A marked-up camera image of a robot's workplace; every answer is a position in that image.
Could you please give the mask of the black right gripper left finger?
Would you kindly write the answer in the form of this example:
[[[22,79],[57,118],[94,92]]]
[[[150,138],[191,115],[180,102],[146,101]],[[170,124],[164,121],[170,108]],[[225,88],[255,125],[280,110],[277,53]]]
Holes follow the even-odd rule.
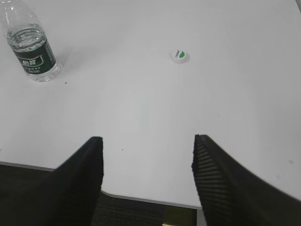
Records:
[[[91,137],[38,184],[1,199],[2,226],[89,226],[104,175],[103,139]]]

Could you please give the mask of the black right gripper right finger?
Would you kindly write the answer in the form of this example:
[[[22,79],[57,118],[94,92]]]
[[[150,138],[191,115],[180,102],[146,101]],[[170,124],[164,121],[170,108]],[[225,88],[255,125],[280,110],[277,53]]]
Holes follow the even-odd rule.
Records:
[[[299,226],[301,202],[243,167],[207,135],[195,135],[192,172],[209,226]]]

